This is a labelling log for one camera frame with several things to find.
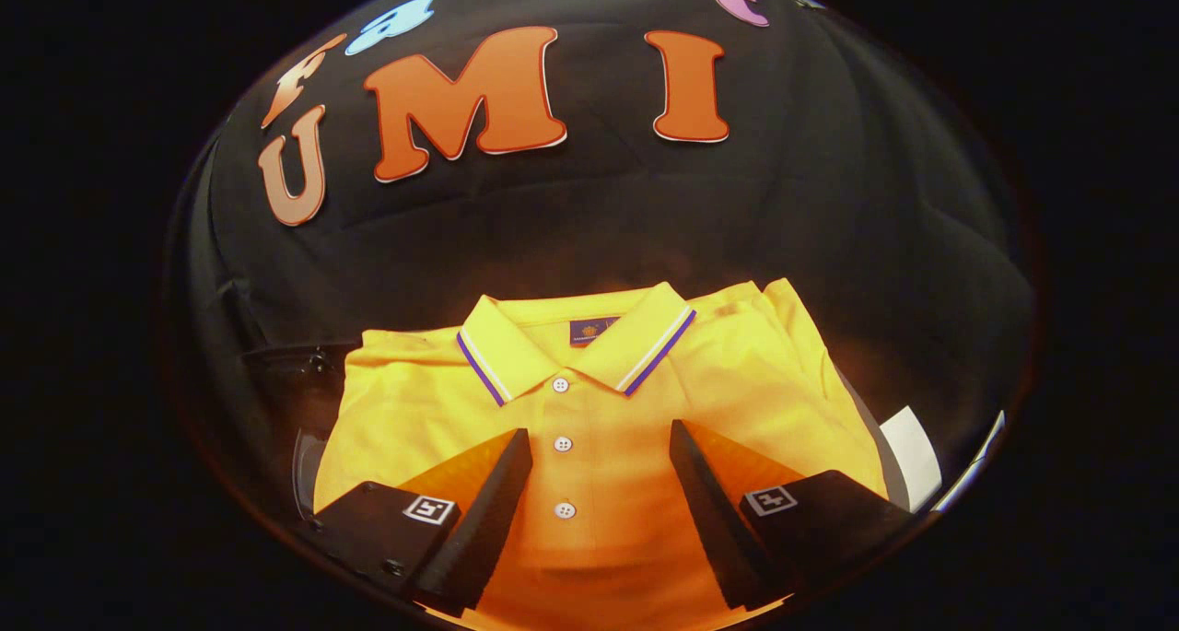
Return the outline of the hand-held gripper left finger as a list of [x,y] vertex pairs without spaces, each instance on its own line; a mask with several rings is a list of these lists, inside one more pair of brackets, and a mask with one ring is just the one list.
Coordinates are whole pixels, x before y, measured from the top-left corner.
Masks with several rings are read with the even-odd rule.
[[477,606],[531,475],[531,438],[490,438],[407,484],[355,485],[309,515],[309,543],[400,602]]

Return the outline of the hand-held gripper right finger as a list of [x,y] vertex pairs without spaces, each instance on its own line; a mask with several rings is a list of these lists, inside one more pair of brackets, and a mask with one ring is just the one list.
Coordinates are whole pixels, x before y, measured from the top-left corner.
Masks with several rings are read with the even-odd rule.
[[731,607],[831,589],[911,525],[909,510],[837,469],[801,475],[697,423],[672,423],[670,458]]

